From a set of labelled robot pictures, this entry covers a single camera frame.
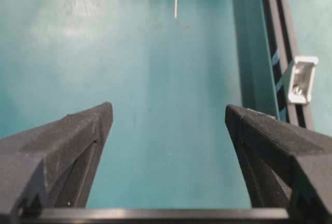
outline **teal surface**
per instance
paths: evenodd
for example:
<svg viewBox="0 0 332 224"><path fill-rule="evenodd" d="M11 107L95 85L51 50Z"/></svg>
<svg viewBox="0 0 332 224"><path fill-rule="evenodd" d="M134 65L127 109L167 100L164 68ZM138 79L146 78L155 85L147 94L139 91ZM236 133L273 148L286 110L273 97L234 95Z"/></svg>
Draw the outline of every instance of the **teal surface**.
<svg viewBox="0 0 332 224"><path fill-rule="evenodd" d="M315 130L332 136L332 0L288 0L301 55L319 58L310 103Z"/></svg>
<svg viewBox="0 0 332 224"><path fill-rule="evenodd" d="M89 207L250 207L224 124L241 105L232 0L179 0L178 19L174 0L0 12L0 137L113 105Z"/></svg>

